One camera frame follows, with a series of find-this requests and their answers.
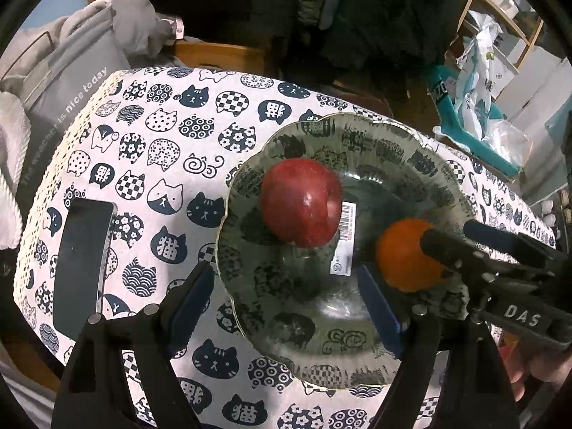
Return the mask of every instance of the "barcode sticker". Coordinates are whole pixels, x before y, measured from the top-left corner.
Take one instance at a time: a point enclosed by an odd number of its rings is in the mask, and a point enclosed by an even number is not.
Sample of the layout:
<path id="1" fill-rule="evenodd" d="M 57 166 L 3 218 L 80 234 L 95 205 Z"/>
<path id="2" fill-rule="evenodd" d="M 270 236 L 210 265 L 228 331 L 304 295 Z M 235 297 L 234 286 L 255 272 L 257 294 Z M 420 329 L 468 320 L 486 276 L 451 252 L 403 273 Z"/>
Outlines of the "barcode sticker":
<path id="1" fill-rule="evenodd" d="M 341 217 L 338 229 L 340 239 L 337 242 L 336 252 L 330 263 L 330 274 L 349 276 L 352 271 L 352 258 L 354 256 L 354 237 L 356 226 L 356 204 L 344 201 L 341 203 Z"/>

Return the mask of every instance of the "plastic bag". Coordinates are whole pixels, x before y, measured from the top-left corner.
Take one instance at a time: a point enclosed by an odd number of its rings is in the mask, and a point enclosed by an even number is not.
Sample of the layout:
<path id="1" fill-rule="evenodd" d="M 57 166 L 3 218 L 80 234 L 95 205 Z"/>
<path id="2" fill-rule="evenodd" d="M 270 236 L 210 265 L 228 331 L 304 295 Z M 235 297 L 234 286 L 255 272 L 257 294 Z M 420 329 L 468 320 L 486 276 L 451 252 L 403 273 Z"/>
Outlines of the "plastic bag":
<path id="1" fill-rule="evenodd" d="M 469 14 L 475 20 L 479 33 L 457 59 L 461 72 L 457 78 L 454 106 L 463 128 L 477 140 L 482 140 L 488 113 L 491 110 L 494 79 L 493 42 L 502 30 L 489 15 L 475 11 L 469 11 Z M 481 101 L 484 107 L 477 108 L 477 104 Z"/>
<path id="2" fill-rule="evenodd" d="M 533 142 L 510 122 L 490 120 L 483 138 L 491 149 L 508 162 L 522 167 L 533 149 Z"/>

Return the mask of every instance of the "gray cloth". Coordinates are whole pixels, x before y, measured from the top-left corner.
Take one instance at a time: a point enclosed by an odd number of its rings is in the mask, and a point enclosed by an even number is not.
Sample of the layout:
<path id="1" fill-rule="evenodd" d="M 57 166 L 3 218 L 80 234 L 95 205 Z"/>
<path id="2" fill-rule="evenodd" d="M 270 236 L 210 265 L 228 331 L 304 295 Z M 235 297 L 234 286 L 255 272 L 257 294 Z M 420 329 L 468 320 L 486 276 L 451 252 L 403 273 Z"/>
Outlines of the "gray cloth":
<path id="1" fill-rule="evenodd" d="M 39 429 L 50 429 L 55 392 L 25 377 L 16 369 L 0 343 L 0 372 L 16 401 Z"/>
<path id="2" fill-rule="evenodd" d="M 148 0 L 97 0 L 68 18 L 26 33 L 10 51 L 26 48 L 49 31 L 10 70 L 1 88 L 24 104 L 31 124 L 16 201 L 25 221 L 44 171 L 76 114 L 114 71 L 156 64 L 172 34 Z M 0 60 L 8 68 L 15 56 Z M 164 58 L 165 64 L 178 60 Z"/>
<path id="3" fill-rule="evenodd" d="M 16 193 L 24 221 L 48 163 L 76 114 L 111 73 L 128 68 L 113 34 L 108 6 L 84 21 L 25 78 L 20 98 L 31 134 Z"/>
<path id="4" fill-rule="evenodd" d="M 160 18 L 149 0 L 112 0 L 113 31 L 131 67 L 153 65 L 171 24 Z"/>
<path id="5" fill-rule="evenodd" d="M 38 29 L 18 31 L 0 58 L 0 90 L 19 97 L 22 83 L 38 63 L 86 20 L 110 4 L 110 0 L 96 0 L 71 16 L 62 16 Z"/>

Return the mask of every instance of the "cat pattern on plate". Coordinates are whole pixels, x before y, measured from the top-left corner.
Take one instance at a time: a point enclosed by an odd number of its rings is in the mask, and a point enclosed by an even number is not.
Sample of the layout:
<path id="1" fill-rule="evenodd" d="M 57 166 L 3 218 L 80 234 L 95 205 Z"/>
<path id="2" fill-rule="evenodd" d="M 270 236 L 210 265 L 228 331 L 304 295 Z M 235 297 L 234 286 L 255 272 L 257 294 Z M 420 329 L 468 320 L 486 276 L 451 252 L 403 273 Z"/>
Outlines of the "cat pattern on plate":
<path id="1" fill-rule="evenodd" d="M 211 339 L 206 339 L 193 352 L 193 363 L 205 376 L 215 379 L 232 379 L 239 368 L 236 348 L 218 348 Z"/>

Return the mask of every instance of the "white towel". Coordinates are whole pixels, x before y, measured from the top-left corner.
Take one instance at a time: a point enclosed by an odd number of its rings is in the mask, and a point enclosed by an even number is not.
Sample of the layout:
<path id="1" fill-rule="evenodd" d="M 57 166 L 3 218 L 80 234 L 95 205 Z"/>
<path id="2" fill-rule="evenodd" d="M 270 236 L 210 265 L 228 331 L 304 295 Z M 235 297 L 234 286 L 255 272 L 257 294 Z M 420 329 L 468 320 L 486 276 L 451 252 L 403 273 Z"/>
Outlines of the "white towel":
<path id="1" fill-rule="evenodd" d="M 0 250 L 16 248 L 22 215 L 15 195 L 30 141 L 30 121 L 15 95 L 0 92 Z"/>

